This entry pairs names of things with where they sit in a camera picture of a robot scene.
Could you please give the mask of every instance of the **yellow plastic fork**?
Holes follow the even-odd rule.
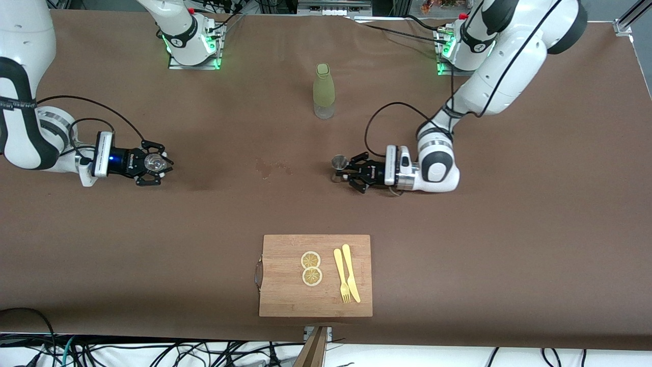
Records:
[[[342,261],[342,250],[335,249],[333,251],[333,255],[335,255],[337,272],[340,273],[340,281],[342,282],[342,284],[340,285],[340,293],[342,294],[342,301],[344,303],[349,303],[351,302],[351,291],[349,290],[349,286],[346,284],[346,278],[344,277],[344,262]]]

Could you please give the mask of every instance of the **wooden cutting board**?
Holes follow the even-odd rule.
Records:
[[[360,303],[340,295],[340,276],[333,250],[348,244]],[[315,251],[321,282],[313,287],[302,279],[301,257]],[[344,274],[348,279],[346,264]],[[263,241],[260,316],[270,317],[370,317],[373,315],[371,242],[369,235],[268,234]]]

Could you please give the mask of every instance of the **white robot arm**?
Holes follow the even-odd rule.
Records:
[[[417,129],[418,160],[406,146],[387,146],[385,162],[368,153],[333,159],[336,175],[364,193],[371,185],[447,192],[457,188],[452,130],[466,114],[498,114],[532,81],[548,54],[571,47],[586,28],[579,0],[484,0],[453,23],[443,57],[471,78]]]
[[[98,133],[95,145],[83,144],[76,123],[93,119],[75,120],[59,108],[37,107],[38,83],[55,51],[45,1],[0,1],[0,153],[20,168],[78,173],[84,186],[109,174],[134,178],[137,185],[160,184],[173,164],[163,145],[142,139],[139,148],[116,148],[108,131]],[[60,97],[108,108],[83,97]]]
[[[216,50],[215,21],[190,13],[183,0],[137,0],[161,29],[168,52],[182,65],[204,62]]]

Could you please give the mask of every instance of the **yellow bottle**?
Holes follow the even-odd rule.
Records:
[[[312,84],[312,100],[317,117],[327,119],[335,113],[335,84],[328,64],[317,64],[317,76]]]

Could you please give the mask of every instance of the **table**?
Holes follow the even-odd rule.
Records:
[[[364,151],[383,104],[443,104],[431,44],[339,17],[247,16],[222,70],[169,71],[147,13],[52,15],[57,57],[38,97],[108,104],[176,165],[157,188],[119,176],[84,188],[0,160],[0,308],[37,308],[61,333],[300,340],[325,323],[348,343],[652,349],[652,103],[610,24],[550,56],[504,113],[459,124],[456,191],[397,198],[332,183],[329,162]],[[336,84],[327,121],[312,111],[321,62]],[[109,118],[119,146],[138,145],[109,112],[54,105]],[[414,152],[420,122],[389,109],[370,144]],[[87,141],[95,127],[80,127]],[[264,234],[370,234],[374,316],[258,317]]]

